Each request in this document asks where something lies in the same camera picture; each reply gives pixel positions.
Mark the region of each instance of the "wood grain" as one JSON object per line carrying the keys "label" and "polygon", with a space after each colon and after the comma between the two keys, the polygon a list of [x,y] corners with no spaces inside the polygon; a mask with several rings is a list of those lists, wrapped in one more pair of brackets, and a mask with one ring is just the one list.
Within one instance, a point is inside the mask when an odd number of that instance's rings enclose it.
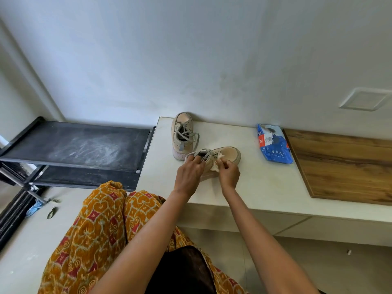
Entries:
{"label": "wood grain", "polygon": [[311,197],[392,205],[392,141],[284,131]]}

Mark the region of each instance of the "patterned fabric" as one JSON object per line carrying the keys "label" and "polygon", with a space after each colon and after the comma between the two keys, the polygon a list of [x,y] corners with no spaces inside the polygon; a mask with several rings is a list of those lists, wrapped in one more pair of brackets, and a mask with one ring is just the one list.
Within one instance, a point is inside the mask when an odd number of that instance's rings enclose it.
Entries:
{"label": "patterned fabric", "polygon": [[[75,222],[53,252],[42,275],[39,294],[86,294],[165,199],[147,191],[129,196],[118,182],[107,182],[83,202]],[[166,249],[198,249],[209,267],[218,294],[246,293],[233,279],[213,266],[211,259],[178,227]]]}

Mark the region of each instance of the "metal rod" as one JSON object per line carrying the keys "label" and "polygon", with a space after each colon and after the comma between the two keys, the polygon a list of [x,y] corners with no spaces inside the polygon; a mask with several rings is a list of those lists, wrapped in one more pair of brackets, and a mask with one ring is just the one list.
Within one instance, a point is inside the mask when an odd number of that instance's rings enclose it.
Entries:
{"label": "metal rod", "polygon": [[18,186],[21,186],[22,189],[24,189],[27,193],[29,193],[30,195],[32,195],[35,199],[37,199],[38,201],[41,201],[43,204],[46,204],[47,202],[42,199],[40,196],[38,196],[36,193],[34,193],[33,191],[29,190],[28,188],[26,188],[23,184],[22,181],[20,181],[18,178],[16,178],[15,176],[13,176],[11,173],[9,173],[6,169],[4,168],[0,168],[0,173],[4,174],[6,177],[8,177],[10,180],[12,180],[14,183],[16,183]]}

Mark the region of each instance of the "person's left arm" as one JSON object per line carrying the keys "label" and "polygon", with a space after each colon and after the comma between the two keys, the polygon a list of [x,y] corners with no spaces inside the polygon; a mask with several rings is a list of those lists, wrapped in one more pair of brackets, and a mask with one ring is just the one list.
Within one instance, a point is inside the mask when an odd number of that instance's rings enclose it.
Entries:
{"label": "person's left arm", "polygon": [[91,294],[144,293],[158,266],[184,205],[196,191],[205,162],[190,156],[177,171],[169,198],[136,233]]}

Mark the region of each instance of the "blue wipes packet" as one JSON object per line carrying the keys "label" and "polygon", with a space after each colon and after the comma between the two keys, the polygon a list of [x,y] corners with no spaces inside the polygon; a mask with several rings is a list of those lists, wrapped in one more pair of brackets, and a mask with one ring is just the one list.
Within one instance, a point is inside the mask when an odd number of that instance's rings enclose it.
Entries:
{"label": "blue wipes packet", "polygon": [[279,126],[257,124],[257,135],[260,149],[268,161],[285,164],[293,162],[290,148]]}

